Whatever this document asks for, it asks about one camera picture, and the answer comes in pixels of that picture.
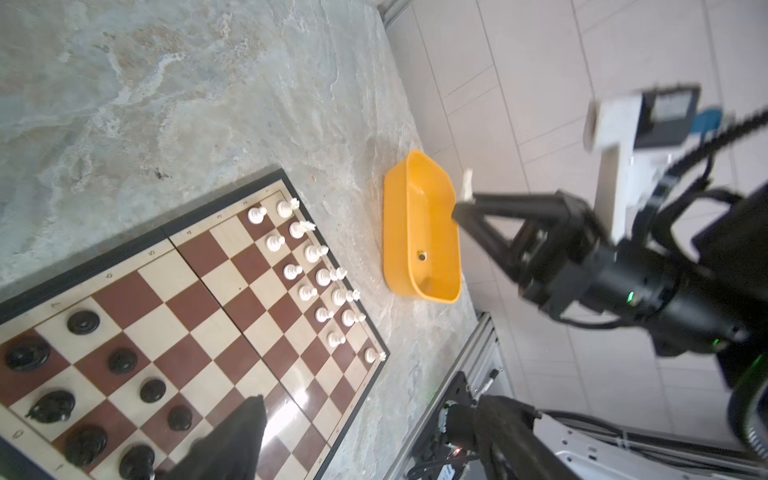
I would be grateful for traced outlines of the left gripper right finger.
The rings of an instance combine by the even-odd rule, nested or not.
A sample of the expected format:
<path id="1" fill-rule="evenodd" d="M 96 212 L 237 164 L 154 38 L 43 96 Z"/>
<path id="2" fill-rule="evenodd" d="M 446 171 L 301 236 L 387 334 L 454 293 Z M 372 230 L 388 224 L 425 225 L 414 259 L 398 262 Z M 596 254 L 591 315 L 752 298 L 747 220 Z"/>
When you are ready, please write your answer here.
<path id="1" fill-rule="evenodd" d="M 474 409 L 475 451 L 488 479 L 575 479 L 533 432 L 541 414 L 512 398 L 484 395 Z"/>

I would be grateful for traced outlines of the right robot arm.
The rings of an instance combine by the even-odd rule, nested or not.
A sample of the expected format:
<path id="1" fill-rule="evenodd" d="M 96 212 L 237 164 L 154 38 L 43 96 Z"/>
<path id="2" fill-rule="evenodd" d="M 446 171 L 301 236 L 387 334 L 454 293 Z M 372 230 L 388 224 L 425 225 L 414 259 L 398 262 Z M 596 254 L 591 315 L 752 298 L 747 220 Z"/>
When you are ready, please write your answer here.
<path id="1" fill-rule="evenodd" d="M 671 191 L 766 125 L 758 110 L 673 163 L 619 241 L 564 192 L 471 194 L 452 213 L 553 321 L 564 323 L 579 303 L 612 313 L 607 329 L 646 330 L 661 357 L 716 356 L 731 391 L 729 426 L 759 458 L 767 455 L 767 191 L 742 196 L 712 188 L 707 176 L 677 198 Z"/>

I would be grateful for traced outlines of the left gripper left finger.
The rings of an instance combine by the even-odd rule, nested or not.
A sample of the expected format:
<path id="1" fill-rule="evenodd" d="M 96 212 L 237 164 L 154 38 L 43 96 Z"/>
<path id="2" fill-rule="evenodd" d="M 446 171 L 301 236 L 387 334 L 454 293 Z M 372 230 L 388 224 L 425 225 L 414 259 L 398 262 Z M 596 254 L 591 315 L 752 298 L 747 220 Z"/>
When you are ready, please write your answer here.
<path id="1" fill-rule="evenodd" d="M 248 397 L 162 479 L 253 480 L 266 426 L 264 397 Z"/>

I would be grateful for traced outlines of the yellow plastic bowl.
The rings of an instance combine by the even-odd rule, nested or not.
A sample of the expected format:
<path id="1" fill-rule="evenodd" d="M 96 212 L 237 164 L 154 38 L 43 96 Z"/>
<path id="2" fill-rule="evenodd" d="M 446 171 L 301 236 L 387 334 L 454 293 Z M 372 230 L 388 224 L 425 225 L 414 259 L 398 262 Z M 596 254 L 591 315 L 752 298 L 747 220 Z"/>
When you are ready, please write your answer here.
<path id="1" fill-rule="evenodd" d="M 395 294 L 441 304 L 461 294 L 459 226 L 450 176 L 418 150 L 389 170 L 383 196 L 383 273 Z"/>

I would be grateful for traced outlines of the folding chess board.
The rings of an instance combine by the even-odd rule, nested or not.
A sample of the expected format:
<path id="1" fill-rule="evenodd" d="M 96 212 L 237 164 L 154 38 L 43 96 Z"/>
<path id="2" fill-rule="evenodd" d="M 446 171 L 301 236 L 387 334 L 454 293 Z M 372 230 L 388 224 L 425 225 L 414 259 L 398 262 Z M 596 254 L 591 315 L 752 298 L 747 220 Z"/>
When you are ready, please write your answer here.
<path id="1" fill-rule="evenodd" d="M 1 305 L 1 475 L 161 478 L 262 397 L 259 479 L 319 479 L 389 351 L 276 170 Z"/>

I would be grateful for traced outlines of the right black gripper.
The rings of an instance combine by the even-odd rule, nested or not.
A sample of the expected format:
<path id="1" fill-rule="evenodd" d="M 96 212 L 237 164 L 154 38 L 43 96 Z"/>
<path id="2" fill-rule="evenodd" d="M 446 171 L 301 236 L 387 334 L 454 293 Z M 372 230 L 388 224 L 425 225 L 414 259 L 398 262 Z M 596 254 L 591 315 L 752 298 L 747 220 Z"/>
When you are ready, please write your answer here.
<path id="1" fill-rule="evenodd" d="M 507 238 L 486 216 L 523 224 Z M 452 219 L 518 285 L 523 298 L 551 318 L 561 318 L 586 292 L 593 276 L 590 256 L 609 242 L 592 208 L 562 191 L 477 193 L 456 203 Z"/>

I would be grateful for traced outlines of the white chess piece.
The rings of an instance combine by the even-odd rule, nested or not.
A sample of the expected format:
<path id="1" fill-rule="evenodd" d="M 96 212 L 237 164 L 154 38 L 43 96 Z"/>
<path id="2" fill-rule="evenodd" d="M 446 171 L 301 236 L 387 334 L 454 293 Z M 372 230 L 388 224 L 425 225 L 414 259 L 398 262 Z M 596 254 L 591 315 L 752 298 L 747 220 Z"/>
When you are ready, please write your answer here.
<path id="1" fill-rule="evenodd" d="M 474 200 L 472 169 L 465 169 L 463 171 L 459 200 L 463 203 L 472 202 Z"/>

